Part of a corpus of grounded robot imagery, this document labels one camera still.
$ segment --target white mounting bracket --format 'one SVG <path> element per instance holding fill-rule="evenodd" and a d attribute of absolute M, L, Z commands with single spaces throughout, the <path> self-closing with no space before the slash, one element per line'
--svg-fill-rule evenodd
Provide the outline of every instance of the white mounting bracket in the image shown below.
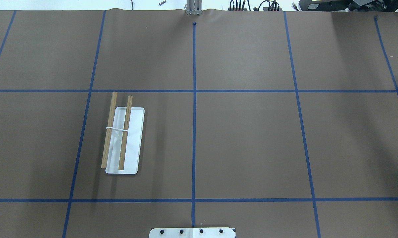
<path fill-rule="evenodd" d="M 202 15 L 202 0 L 187 0 L 187 15 Z"/>
<path fill-rule="evenodd" d="M 149 238 L 236 238 L 230 227 L 154 228 Z"/>

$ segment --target white metal plate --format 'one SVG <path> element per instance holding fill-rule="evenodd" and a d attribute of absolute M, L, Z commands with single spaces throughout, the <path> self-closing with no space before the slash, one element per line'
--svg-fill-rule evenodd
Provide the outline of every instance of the white metal plate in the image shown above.
<path fill-rule="evenodd" d="M 126 107 L 115 109 L 114 128 L 124 128 Z M 105 172 L 108 174 L 135 175 L 139 167 L 140 145 L 143 133 L 143 107 L 132 107 L 130 124 L 128 127 L 127 148 L 125 152 L 124 169 L 118 170 L 121 154 L 122 131 L 112 130 L 111 143 L 108 154 L 108 165 Z"/>
<path fill-rule="evenodd" d="M 149 238 L 235 238 L 235 230 L 229 227 L 155 228 L 149 232 Z"/>

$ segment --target wooden rod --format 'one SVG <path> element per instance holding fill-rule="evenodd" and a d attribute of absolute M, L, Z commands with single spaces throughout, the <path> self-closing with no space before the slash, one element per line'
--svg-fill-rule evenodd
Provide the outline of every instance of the wooden rod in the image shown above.
<path fill-rule="evenodd" d="M 133 96 L 128 96 L 127 102 L 127 110 L 125 112 L 125 120 L 124 120 L 124 130 L 128 130 L 130 125 L 130 116 L 131 116 L 131 106 L 133 104 Z M 127 137 L 128 132 L 122 132 L 122 145 L 121 145 L 121 153 L 120 153 L 120 164 L 118 170 L 124 170 L 124 163 L 125 163 L 125 151 L 127 148 Z"/>
<path fill-rule="evenodd" d="M 114 124 L 114 116 L 115 116 L 115 108 L 117 104 L 117 92 L 112 92 L 112 99 L 111 99 L 111 107 L 109 109 L 109 117 L 108 117 L 108 126 L 112 127 Z M 106 129 L 106 136 L 105 136 L 105 146 L 103 147 L 103 155 L 102 155 L 102 167 L 106 168 L 108 164 L 108 154 L 109 154 L 109 147 L 111 143 L 111 134 L 112 129 Z"/>

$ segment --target vertical blue line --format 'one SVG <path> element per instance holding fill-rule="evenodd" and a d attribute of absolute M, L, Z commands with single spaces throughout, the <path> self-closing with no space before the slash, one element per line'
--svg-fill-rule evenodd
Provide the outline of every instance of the vertical blue line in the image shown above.
<path fill-rule="evenodd" d="M 315 225 L 317 227 L 318 238 L 321 238 L 320 221 L 318 219 L 317 202 L 315 200 L 315 190 L 314 190 L 314 182 L 312 179 L 311 163 L 309 161 L 308 144 L 306 143 L 305 126 L 303 125 L 303 117 L 302 117 L 302 107 L 300 106 L 299 91 L 297 88 L 297 81 L 296 81 L 296 71 L 294 69 L 293 53 L 291 52 L 290 35 L 288 33 L 287 15 L 286 15 L 286 12 L 283 12 L 283 13 L 284 13 L 284 23 L 286 26 L 288 52 L 290 54 L 291 72 L 293 75 L 294 90 L 296 91 L 297 109 L 299 111 L 300 127 L 302 129 L 302 139 L 303 139 L 303 147 L 305 149 L 306 166 L 308 168 L 309 186 L 311 187 L 312 205 L 314 207 L 314 216 L 315 216 Z"/>
<path fill-rule="evenodd" d="M 6 30 L 5 37 L 3 38 L 2 45 L 0 46 L 0 55 L 2 54 L 3 47 L 5 46 L 6 39 L 8 38 L 9 31 L 11 30 L 13 20 L 15 19 L 15 15 L 16 15 L 16 11 L 14 11 L 14 13 L 12 14 L 11 21 L 9 22 L 8 29 Z"/>
<path fill-rule="evenodd" d="M 192 227 L 196 224 L 196 22 L 193 22 Z"/>
<path fill-rule="evenodd" d="M 397 93 L 397 97 L 398 97 L 398 87 L 397 87 L 396 79 L 394 78 L 394 74 L 393 74 L 393 70 L 391 69 L 390 61 L 388 60 L 387 53 L 385 52 L 383 39 L 381 39 L 380 28 L 378 27 L 378 16 L 374 17 L 374 22 L 376 23 L 378 39 L 380 40 L 381 49 L 383 50 L 385 61 L 387 62 L 388 70 L 390 71 L 391 79 L 393 80 L 394 88 L 396 89 L 396 93 Z"/>
<path fill-rule="evenodd" d="M 75 181 L 76 181 L 76 178 L 77 178 L 78 163 L 80 161 L 81 147 L 83 145 L 84 131 L 85 131 L 85 128 L 86 128 L 87 115 L 88 115 L 89 107 L 90 107 L 90 98 L 91 98 L 91 94 L 92 94 L 94 76 L 95 76 L 95 72 L 96 72 L 97 59 L 99 57 L 100 42 L 102 41 L 102 32 L 103 32 L 103 25 L 105 23 L 105 15 L 106 15 L 106 11 L 103 11 L 102 24 L 100 26 L 99 39 L 98 39 L 97 48 L 96 48 L 96 56 L 95 56 L 95 59 L 94 59 L 92 77 L 91 77 L 91 80 L 90 80 L 90 89 L 89 89 L 89 94 L 87 96 L 86 109 L 84 111 L 83 126 L 81 128 L 80 142 L 78 143 L 78 151 L 77 151 L 77 157 L 76 157 L 75 166 L 74 166 L 74 174 L 72 176 L 71 190 L 70 190 L 70 194 L 69 194 L 69 202 L 68 202 L 68 207 L 67 207 L 67 213 L 66 213 L 66 216 L 65 216 L 64 229 L 63 229 L 63 233 L 62 233 L 62 237 L 63 238 L 66 237 L 66 232 L 67 232 L 67 228 L 68 228 L 68 221 L 69 221 L 69 215 L 71 213 L 71 205 L 72 205 L 72 198 L 73 198 L 73 195 L 74 195 Z"/>

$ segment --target blue grid line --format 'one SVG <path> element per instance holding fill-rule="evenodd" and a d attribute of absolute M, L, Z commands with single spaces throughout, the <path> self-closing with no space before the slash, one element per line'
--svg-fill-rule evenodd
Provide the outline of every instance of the blue grid line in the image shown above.
<path fill-rule="evenodd" d="M 91 94 L 92 94 L 91 90 L 93 88 L 94 76 L 95 76 L 95 73 L 96 73 L 95 71 L 96 71 L 97 59 L 99 57 L 100 42 L 102 40 L 102 32 L 103 32 L 103 25 L 105 23 L 105 16 L 106 16 L 106 11 L 103 11 L 102 24 L 101 24 L 101 27 L 100 27 L 99 39 L 98 39 L 98 42 L 97 42 L 96 56 L 95 56 L 95 60 L 94 60 L 93 70 L 92 70 L 92 77 L 91 77 L 91 80 L 90 80 L 90 91 L 89 91 L 89 95 L 87 96 L 86 110 L 84 112 L 83 126 L 81 128 L 80 142 L 78 144 L 77 158 L 76 158 L 76 161 L 75 161 L 74 174 L 73 174 L 73 177 L 72 177 L 71 190 L 70 190 L 70 194 L 69 194 L 69 202 L 68 202 L 68 207 L 67 207 L 67 213 L 66 213 L 66 216 L 65 216 L 64 229 L 63 229 L 63 233 L 62 233 L 62 237 L 63 238 L 66 237 L 66 231 L 67 231 L 67 228 L 68 228 L 69 215 L 71 213 L 71 205 L 72 205 L 72 198 L 73 198 L 73 195 L 74 195 L 75 181 L 76 181 L 76 178 L 77 178 L 78 163 L 80 161 L 81 147 L 83 145 L 84 131 L 85 131 L 85 128 L 86 128 L 87 115 L 88 115 L 89 106 L 90 106 L 90 98 L 91 98 Z"/>
<path fill-rule="evenodd" d="M 0 199 L 0 202 L 69 202 L 70 199 Z M 72 199 L 72 203 L 154 203 L 191 202 L 191 198 L 169 199 Z M 398 197 L 327 197 L 327 198 L 196 198 L 195 202 L 356 202 L 398 201 Z"/>
<path fill-rule="evenodd" d="M 396 89 L 396 93 L 397 93 L 397 97 L 398 97 L 398 87 L 397 87 L 396 79 L 394 78 L 394 74 L 393 74 L 393 70 L 391 69 L 390 61 L 388 60 L 387 53 L 385 52 L 383 39 L 381 38 L 380 28 L 378 27 L 378 16 L 374 17 L 374 22 L 376 24 L 376 29 L 377 29 L 378 39 L 380 40 L 381 49 L 383 50 L 385 61 L 388 66 L 388 70 L 390 71 L 391 79 L 393 80 L 394 88 Z"/>
<path fill-rule="evenodd" d="M 3 47 L 5 46 L 6 39 L 8 38 L 9 31 L 11 30 L 11 26 L 12 26 L 13 20 L 15 19 L 15 15 L 16 15 L 16 11 L 14 11 L 12 14 L 11 21 L 9 22 L 8 29 L 6 30 L 5 37 L 3 38 L 2 45 L 0 46 L 0 56 L 2 54 Z"/>
<path fill-rule="evenodd" d="M 297 89 L 296 71 L 294 70 L 293 53 L 291 52 L 290 35 L 288 33 L 287 15 L 286 15 L 286 12 L 283 12 L 283 13 L 284 13 L 284 23 L 286 26 L 288 52 L 290 54 L 291 72 L 293 75 L 294 89 L 296 90 L 297 109 L 299 111 L 300 127 L 302 129 L 302 139 L 303 139 L 303 147 L 305 149 L 306 166 L 308 168 L 308 177 L 309 177 L 309 186 L 311 188 L 312 205 L 314 206 L 315 225 L 317 227 L 318 238 L 321 238 L 320 221 L 318 219 L 317 202 L 315 201 L 315 190 L 314 190 L 314 182 L 312 180 L 311 163 L 309 161 L 308 145 L 306 143 L 305 126 L 303 125 L 302 108 L 300 106 L 299 91 Z"/>
<path fill-rule="evenodd" d="M 192 227 L 196 224 L 196 22 L 193 22 Z"/>
<path fill-rule="evenodd" d="M 141 92 L 141 93 L 397 93 L 396 90 L 331 90 L 331 89 L 0 89 L 0 92 Z"/>

